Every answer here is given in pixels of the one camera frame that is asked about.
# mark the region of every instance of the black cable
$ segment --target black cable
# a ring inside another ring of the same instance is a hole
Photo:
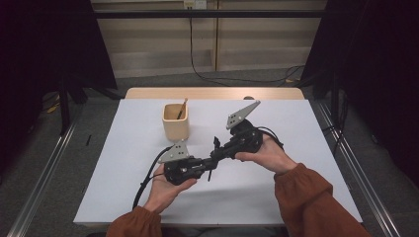
[[[277,145],[279,145],[283,150],[284,150],[284,143],[282,143],[280,141],[280,139],[278,139],[277,135],[270,130],[269,128],[265,127],[265,126],[258,126],[257,127],[262,133],[269,135],[272,139],[274,139],[275,143],[277,143]]]
[[[156,176],[163,175],[163,174],[158,174],[158,175],[150,177],[151,172],[153,172],[154,166],[156,165],[158,159],[160,159],[160,156],[162,156],[166,151],[170,150],[170,148],[172,148],[172,146],[168,146],[164,148],[154,159],[153,163],[151,164],[150,169],[148,170],[147,176],[145,177],[144,181],[140,184],[139,190],[135,195],[135,199],[133,200],[133,204],[132,204],[132,209],[138,206],[139,198],[141,198],[141,195],[144,192],[145,187],[147,187],[148,182],[150,182],[150,180],[152,180]]]
[[[56,93],[53,93],[51,96],[49,96],[48,98],[46,98],[46,99],[44,99],[44,100],[42,100],[42,103],[45,103],[45,102],[47,102],[47,101],[49,101],[50,99],[52,99],[52,98],[54,98],[54,97],[57,97],[58,96],[58,92],[56,92]]]
[[[205,81],[209,81],[221,86],[225,86],[225,87],[229,87],[229,85],[221,83],[221,82],[217,82],[217,81],[213,81],[213,80],[229,80],[229,81],[241,81],[241,82],[255,82],[255,83],[272,83],[272,82],[283,82],[282,84],[280,84],[278,87],[283,86],[286,82],[285,80],[289,79],[290,76],[292,76],[293,74],[295,74],[301,67],[304,67],[305,65],[298,65],[298,66],[292,66],[290,68],[287,69],[286,72],[286,76],[280,79],[275,79],[275,80],[268,80],[268,81],[258,81],[258,80],[252,80],[252,79],[241,79],[241,78],[229,78],[229,77],[205,77],[203,75],[201,75],[200,73],[198,73],[198,71],[195,68],[195,64],[194,64],[194,57],[193,57],[193,38],[192,38],[192,18],[189,19],[189,25],[190,25],[190,42],[191,42],[191,46],[190,46],[190,53],[191,53],[191,64],[192,64],[192,69],[194,70],[195,74],[197,76],[199,76],[201,79],[205,80]]]
[[[300,80],[296,85],[297,88],[303,88],[314,84],[315,80],[319,77],[323,77],[327,71],[324,69],[317,70],[314,74],[305,77],[303,80]]]
[[[338,121],[339,122],[340,129],[338,131],[339,132],[338,133],[338,138],[336,139],[336,143],[335,143],[335,146],[333,148],[333,156],[336,155],[336,150],[337,150],[338,145],[341,142],[342,137],[343,137],[343,131],[344,131],[344,128],[345,128],[346,117],[348,115],[348,109],[349,109],[349,107],[348,107],[348,98],[347,98],[347,96],[345,94],[344,95],[344,98],[343,98],[343,102],[342,102],[341,115],[339,116],[339,121]]]
[[[122,100],[124,98],[124,96],[118,95],[117,93],[111,92],[106,88],[102,88],[98,85],[96,85],[96,83],[94,83],[93,81],[91,81],[89,78],[87,77],[82,77],[80,75],[77,74],[72,74],[72,76],[77,79],[82,85],[85,85],[86,87],[90,87],[93,90],[101,93],[102,95],[110,98],[111,100]]]
[[[47,112],[49,109],[51,109],[51,108],[53,108],[53,107],[57,107],[57,106],[59,106],[59,102],[55,102],[54,104],[50,105],[50,106],[49,106],[49,107],[47,107],[47,108],[42,108],[41,112],[42,112],[42,113],[43,113],[43,112]]]
[[[327,131],[327,130],[333,130],[335,128],[335,126],[334,125],[331,125],[331,126],[328,126],[328,127],[324,127],[324,128],[322,128],[321,129],[321,131],[323,131],[323,132],[325,132],[325,131]]]

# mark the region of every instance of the white paper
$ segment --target white paper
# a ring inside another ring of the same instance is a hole
[[[181,100],[122,100],[75,223],[110,223],[131,211],[133,199],[154,158],[165,147],[162,111]],[[189,100],[191,155],[208,158],[213,138],[221,145],[230,138],[225,125],[230,114],[252,101]],[[334,197],[360,222],[361,216],[306,100],[262,101],[247,119],[271,129],[296,162],[320,173],[334,187]],[[274,174],[253,162],[224,159],[207,182],[178,195],[163,211],[162,223],[178,225],[284,224],[274,196]],[[148,198],[151,183],[139,204]]]

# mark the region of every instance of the gray carpet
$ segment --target gray carpet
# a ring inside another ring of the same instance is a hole
[[[297,78],[300,71],[291,78]],[[285,84],[283,81],[266,82],[281,79],[286,73],[287,70],[278,69],[203,73],[203,75],[265,81],[217,80],[225,86],[291,87],[294,82]],[[126,78],[120,79],[118,84],[119,90],[114,92],[120,95],[124,95],[131,87],[222,86],[203,80],[195,74]],[[327,124],[317,106],[318,102],[312,100],[311,88],[303,88],[302,91],[310,100],[320,126],[326,127]],[[112,101],[90,89],[86,89],[86,93],[89,95],[86,105],[71,104],[72,111],[82,107],[80,120],[45,190],[26,236],[86,236],[92,232],[106,231],[105,228],[87,228],[72,223],[119,104],[118,101]],[[326,98],[322,102],[329,103],[330,100]],[[42,113],[35,129],[24,144],[22,152],[16,157],[16,162],[3,177],[3,184],[0,187],[0,236],[6,236],[9,232],[41,175],[56,144],[59,132],[59,111],[52,114]],[[349,106],[344,133],[378,196],[391,214],[400,235],[417,236],[419,233],[417,225],[419,223],[419,191],[395,168],[385,148],[371,140],[370,130],[351,106]],[[328,132],[325,132],[325,137],[333,149],[335,140]],[[384,236],[375,214],[340,152],[337,152],[336,162],[351,188],[351,194],[364,219],[364,225],[373,236]]]

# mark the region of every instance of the person's left hand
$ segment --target person's left hand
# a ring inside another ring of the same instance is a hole
[[[164,164],[161,164],[154,172],[154,175],[163,173]],[[145,203],[144,208],[154,213],[160,214],[173,202],[175,197],[181,191],[187,190],[196,183],[196,179],[189,179],[182,183],[180,186],[175,186],[169,183],[164,175],[154,177],[150,195],[148,196],[148,201]]]

